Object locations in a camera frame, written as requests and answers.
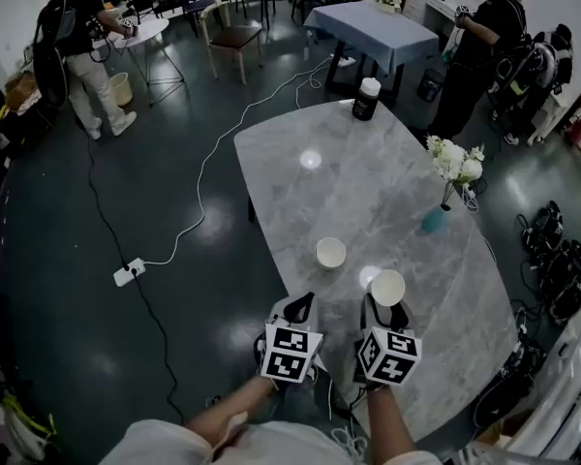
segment white pants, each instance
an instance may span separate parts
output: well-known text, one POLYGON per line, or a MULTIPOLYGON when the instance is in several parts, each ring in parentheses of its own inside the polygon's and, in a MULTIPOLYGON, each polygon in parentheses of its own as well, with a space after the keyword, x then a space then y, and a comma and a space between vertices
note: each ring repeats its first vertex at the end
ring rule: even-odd
POLYGON ((104 64, 95 62, 91 58, 91 54, 95 60, 100 59, 97 50, 67 57, 67 66, 71 72, 69 100, 86 131, 99 129, 95 114, 90 106, 90 99, 82 85, 86 84, 89 91, 97 93, 101 105, 107 113, 109 124, 114 129, 124 121, 125 112, 114 100, 114 92, 109 84, 104 64))

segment table with blue tablecloth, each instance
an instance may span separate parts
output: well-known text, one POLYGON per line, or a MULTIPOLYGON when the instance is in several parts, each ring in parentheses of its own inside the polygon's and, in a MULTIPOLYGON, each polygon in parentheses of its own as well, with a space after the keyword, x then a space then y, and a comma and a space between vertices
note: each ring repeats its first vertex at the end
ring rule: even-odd
POLYGON ((439 51, 439 38, 435 33, 403 15, 390 14, 368 2, 317 7, 310 12, 304 26, 338 40, 325 84, 345 93, 351 91, 349 85, 333 80, 345 46, 357 49, 362 55, 356 82, 361 81, 366 57, 374 61, 371 77, 376 75, 378 68, 386 75, 395 74, 394 86, 389 92, 393 98, 398 95, 404 65, 430 58, 439 51))

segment white cup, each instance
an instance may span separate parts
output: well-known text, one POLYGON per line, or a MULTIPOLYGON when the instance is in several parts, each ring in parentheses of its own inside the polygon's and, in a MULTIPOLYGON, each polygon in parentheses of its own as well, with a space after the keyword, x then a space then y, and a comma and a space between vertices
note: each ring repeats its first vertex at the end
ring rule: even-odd
POLYGON ((338 268, 347 259, 347 247, 340 239, 324 237, 314 249, 317 262, 325 268, 338 268))
POLYGON ((382 270, 370 283, 370 294, 382 306, 394 306, 405 295, 405 279, 395 270, 382 270))

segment white shoe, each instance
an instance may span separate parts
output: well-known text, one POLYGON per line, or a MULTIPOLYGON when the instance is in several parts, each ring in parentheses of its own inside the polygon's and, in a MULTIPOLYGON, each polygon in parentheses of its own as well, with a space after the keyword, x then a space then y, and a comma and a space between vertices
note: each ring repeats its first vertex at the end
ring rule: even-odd
POLYGON ((123 117, 123 120, 116 126, 112 126, 112 131, 114 132, 115 136, 122 135, 125 130, 131 126, 138 117, 138 114, 135 112, 129 112, 123 117))
POLYGON ((507 144, 519 144, 519 139, 515 138, 513 135, 511 135, 510 133, 507 134, 507 136, 504 136, 504 141, 507 144))
POLYGON ((102 121, 99 117, 95 117, 95 128, 94 129, 87 129, 86 133, 92 138, 93 140, 98 140, 101 137, 101 128, 102 121))
POLYGON ((338 61, 338 67, 340 69, 345 69, 351 65, 353 65, 355 63, 355 59, 352 57, 340 57, 340 60, 338 61))

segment white shirt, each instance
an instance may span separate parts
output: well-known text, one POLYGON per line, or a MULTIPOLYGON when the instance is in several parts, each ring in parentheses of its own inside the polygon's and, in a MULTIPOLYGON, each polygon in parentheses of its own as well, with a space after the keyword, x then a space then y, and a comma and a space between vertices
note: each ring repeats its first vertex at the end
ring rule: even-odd
MULTIPOLYGON (((232 420, 227 436, 239 429, 245 417, 235 416, 232 420)), ((233 439, 226 438, 223 446, 213 449, 185 427, 143 420, 127 429, 125 437, 100 465, 353 465, 340 446, 314 427, 268 422, 240 429, 233 439)), ((414 451, 383 465, 441 465, 441 462, 426 451, 414 451)))

